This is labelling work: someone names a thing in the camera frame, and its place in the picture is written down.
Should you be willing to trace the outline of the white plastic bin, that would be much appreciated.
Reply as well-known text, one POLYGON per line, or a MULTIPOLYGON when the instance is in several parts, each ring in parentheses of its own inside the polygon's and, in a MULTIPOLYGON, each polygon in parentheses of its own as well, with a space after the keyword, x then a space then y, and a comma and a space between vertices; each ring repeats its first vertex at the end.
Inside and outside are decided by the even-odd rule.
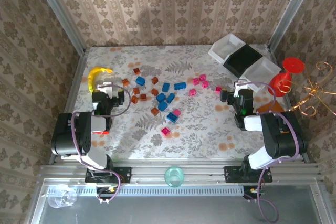
POLYGON ((247 82, 263 82, 269 84, 273 77, 280 71, 281 68, 279 66, 262 56, 246 69, 240 79, 246 80, 247 82))
POLYGON ((231 54, 244 45, 246 43, 243 40, 230 33, 213 43, 208 54, 218 63, 224 63, 231 54))

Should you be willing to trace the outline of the black plastic bin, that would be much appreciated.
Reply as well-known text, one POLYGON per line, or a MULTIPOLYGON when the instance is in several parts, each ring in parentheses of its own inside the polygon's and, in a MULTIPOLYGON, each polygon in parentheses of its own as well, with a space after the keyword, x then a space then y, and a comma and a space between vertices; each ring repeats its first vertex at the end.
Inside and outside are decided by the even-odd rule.
POLYGON ((244 45, 224 61, 223 67, 240 78, 250 66, 261 58, 262 54, 253 49, 250 45, 244 45))

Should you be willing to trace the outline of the brown wooden board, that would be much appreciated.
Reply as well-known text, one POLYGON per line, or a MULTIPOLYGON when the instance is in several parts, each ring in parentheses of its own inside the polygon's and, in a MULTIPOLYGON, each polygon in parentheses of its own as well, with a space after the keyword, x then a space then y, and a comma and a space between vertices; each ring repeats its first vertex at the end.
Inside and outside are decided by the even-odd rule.
POLYGON ((269 112, 269 110, 272 110, 274 112, 284 112, 285 110, 283 107, 276 101, 275 104, 272 106, 272 102, 269 102, 259 108, 256 109, 256 112, 262 113, 262 112, 269 112))

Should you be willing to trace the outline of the yellow toy banana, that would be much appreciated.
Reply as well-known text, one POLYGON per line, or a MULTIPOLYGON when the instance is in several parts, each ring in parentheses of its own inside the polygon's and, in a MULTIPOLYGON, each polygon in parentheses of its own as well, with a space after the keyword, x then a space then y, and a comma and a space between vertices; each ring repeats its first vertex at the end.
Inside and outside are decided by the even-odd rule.
POLYGON ((99 75, 102 72, 106 73, 113 73, 113 70, 110 68, 103 68, 103 67, 94 67, 91 69, 91 71, 88 74, 88 90, 93 93, 96 89, 95 86, 95 79, 97 75, 99 75))

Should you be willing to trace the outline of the floral patterned tablecloth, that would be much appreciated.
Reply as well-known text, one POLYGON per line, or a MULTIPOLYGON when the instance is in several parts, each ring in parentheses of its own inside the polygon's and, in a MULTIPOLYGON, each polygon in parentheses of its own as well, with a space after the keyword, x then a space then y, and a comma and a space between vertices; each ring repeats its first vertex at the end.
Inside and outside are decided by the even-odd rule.
POLYGON ((128 95, 134 95, 137 75, 133 69, 139 68, 145 85, 139 86, 140 94, 147 100, 136 104, 126 100, 124 105, 114 108, 115 116, 108 135, 95 134, 92 147, 113 159, 152 158, 223 158, 237 159, 253 153, 263 146, 260 132, 245 132, 237 128, 234 109, 222 103, 216 87, 233 88, 235 76, 219 68, 218 62, 209 54, 209 46, 147 46, 147 47, 97 47, 89 49, 89 55, 79 92, 75 111, 93 109, 88 90, 88 74, 94 67, 106 67, 113 73, 101 73, 96 83, 112 82, 120 85, 128 79, 128 95), (209 86, 202 88, 202 82, 193 84, 193 79, 206 74, 209 86), (163 83, 169 83, 168 92, 163 92, 163 83), (186 88, 174 90, 174 84, 186 82, 186 88), (174 100, 165 111, 157 116, 151 113, 158 108, 157 89, 166 98, 175 94, 174 100), (189 96, 190 89, 196 89, 195 96, 189 96), (175 109, 181 115, 175 123, 166 116, 175 109), (171 132, 164 136, 161 129, 171 132))

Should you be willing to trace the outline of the red plastic goblet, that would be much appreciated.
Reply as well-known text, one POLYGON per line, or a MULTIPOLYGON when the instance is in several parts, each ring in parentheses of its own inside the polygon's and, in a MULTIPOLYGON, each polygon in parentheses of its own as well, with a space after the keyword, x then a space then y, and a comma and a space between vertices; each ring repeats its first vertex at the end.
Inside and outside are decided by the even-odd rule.
POLYGON ((270 81, 268 92, 275 97, 283 97, 291 91, 292 74, 300 74, 305 69, 305 64, 298 58, 286 58, 283 63, 285 72, 278 73, 270 81))

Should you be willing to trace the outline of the teal glass cup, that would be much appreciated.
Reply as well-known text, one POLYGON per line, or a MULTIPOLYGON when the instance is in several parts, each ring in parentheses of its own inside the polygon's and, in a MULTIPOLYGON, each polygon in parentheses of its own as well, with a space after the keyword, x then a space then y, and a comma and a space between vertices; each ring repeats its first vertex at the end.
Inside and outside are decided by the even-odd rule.
POLYGON ((170 167, 164 174, 165 182, 171 187, 179 187, 184 181, 183 170, 179 167, 170 167))

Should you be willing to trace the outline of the clear plastic cup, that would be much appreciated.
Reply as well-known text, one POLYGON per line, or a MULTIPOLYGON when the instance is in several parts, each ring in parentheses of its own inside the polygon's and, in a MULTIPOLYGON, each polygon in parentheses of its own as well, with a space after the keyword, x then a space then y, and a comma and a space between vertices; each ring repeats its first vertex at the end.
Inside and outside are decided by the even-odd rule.
POLYGON ((73 188, 59 184, 48 188, 47 200, 52 208, 71 207, 77 200, 77 193, 73 188))

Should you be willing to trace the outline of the grey metal platform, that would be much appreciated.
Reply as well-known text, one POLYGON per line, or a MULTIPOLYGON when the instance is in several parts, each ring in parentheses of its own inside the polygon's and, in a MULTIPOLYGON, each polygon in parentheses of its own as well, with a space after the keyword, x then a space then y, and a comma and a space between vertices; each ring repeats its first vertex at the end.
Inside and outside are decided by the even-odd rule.
POLYGON ((44 182, 24 224, 336 224, 326 189, 268 185, 261 202, 247 196, 120 197, 100 203, 93 185, 44 182), (52 208, 47 191, 65 184, 77 193, 71 207, 52 208))

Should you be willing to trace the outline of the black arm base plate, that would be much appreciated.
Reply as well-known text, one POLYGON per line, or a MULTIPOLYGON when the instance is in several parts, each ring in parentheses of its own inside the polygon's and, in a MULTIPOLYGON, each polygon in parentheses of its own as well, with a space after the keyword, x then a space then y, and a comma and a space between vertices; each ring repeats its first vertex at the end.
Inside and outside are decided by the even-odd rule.
MULTIPOLYGON (((113 171, 118 174, 122 184, 129 184, 131 181, 131 167, 114 167, 113 171)), ((118 183, 118 179, 110 172, 102 172, 87 169, 85 176, 85 183, 118 183)))
POLYGON ((257 183, 262 172, 262 169, 254 170, 241 166, 224 166, 223 170, 226 183, 257 183))

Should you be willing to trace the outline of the wide aluminium frame rail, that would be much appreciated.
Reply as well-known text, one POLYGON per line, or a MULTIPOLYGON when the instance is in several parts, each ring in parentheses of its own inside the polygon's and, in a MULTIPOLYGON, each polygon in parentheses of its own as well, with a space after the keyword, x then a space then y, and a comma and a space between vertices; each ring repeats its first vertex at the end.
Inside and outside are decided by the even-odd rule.
MULTIPOLYGON (((172 165, 167 162, 149 164, 121 164, 121 167, 131 167, 131 185, 165 185, 165 171, 172 165)), ((252 185, 255 183, 226 183, 222 165, 210 164, 183 164, 181 169, 184 173, 183 185, 252 185)), ((75 163, 63 165, 43 166, 39 177, 49 181, 66 181, 71 184, 83 184, 87 169, 75 163)), ((323 176, 317 165, 300 162, 283 163, 268 169, 263 175, 262 181, 275 185, 310 185, 323 182, 323 176)))

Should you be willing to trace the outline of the aluminium frame post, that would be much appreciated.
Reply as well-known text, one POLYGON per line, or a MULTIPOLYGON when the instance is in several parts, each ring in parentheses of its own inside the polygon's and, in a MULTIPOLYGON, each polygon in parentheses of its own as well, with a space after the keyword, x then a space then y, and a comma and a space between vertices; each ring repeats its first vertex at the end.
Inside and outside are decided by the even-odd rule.
POLYGON ((282 37, 286 33, 289 25, 293 21, 296 13, 298 12, 300 6, 302 5, 304 0, 290 0, 289 4, 284 11, 269 43, 268 49, 270 52, 274 52, 277 46, 279 45, 282 37))
POLYGON ((64 4, 62 0, 47 0, 47 2, 55 13, 62 28, 65 30, 78 55, 82 57, 85 53, 86 45, 76 28, 75 22, 67 11, 66 4, 64 4))

